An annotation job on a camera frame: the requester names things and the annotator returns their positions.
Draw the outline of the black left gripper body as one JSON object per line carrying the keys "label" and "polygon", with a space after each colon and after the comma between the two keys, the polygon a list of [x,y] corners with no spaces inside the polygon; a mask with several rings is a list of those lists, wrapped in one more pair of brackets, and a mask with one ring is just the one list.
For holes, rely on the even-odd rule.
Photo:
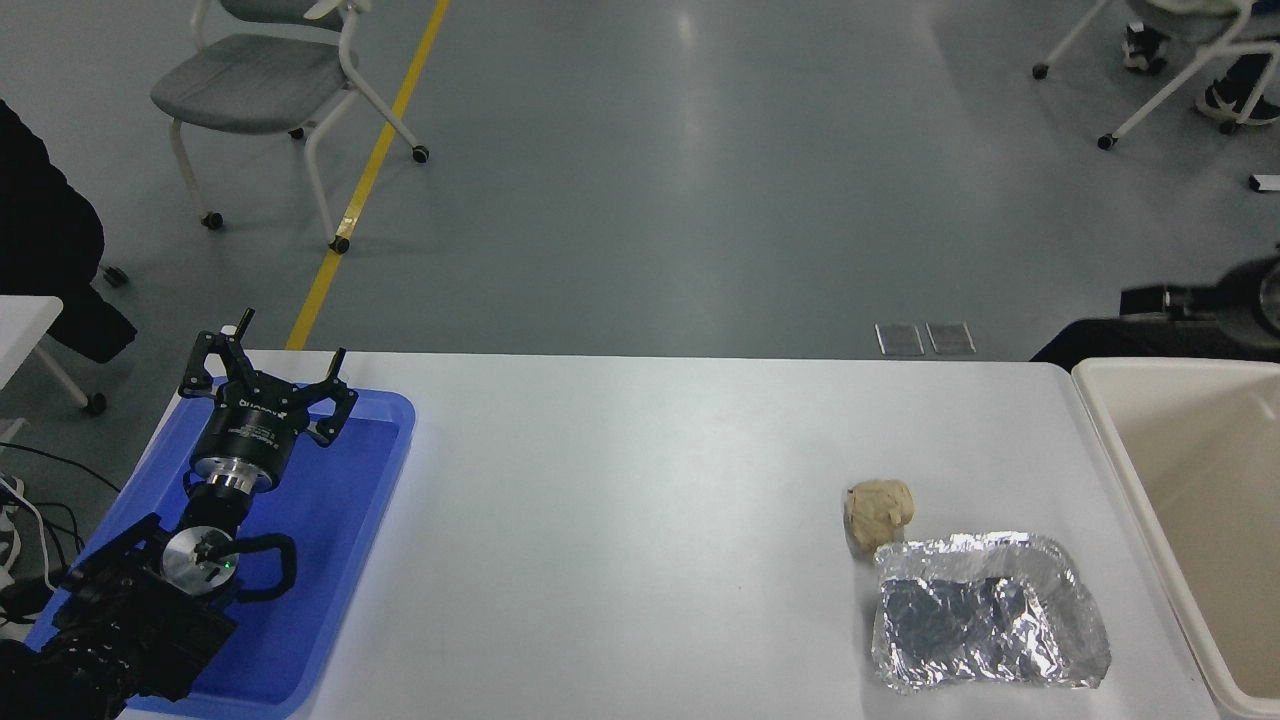
{"label": "black left gripper body", "polygon": [[283,473],[307,428],[307,410],[294,401],[294,386],[273,375],[227,380],[215,393],[192,468],[210,473],[215,462],[237,460],[262,473]]}

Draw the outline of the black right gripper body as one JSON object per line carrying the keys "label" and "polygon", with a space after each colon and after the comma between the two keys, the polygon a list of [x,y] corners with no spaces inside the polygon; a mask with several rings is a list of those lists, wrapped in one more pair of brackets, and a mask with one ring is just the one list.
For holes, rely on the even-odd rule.
{"label": "black right gripper body", "polygon": [[1266,346],[1266,325],[1260,309],[1260,288],[1265,275],[1266,259],[1249,260],[1230,269],[1215,287],[1220,300],[1215,311],[1219,327],[1242,345]]}

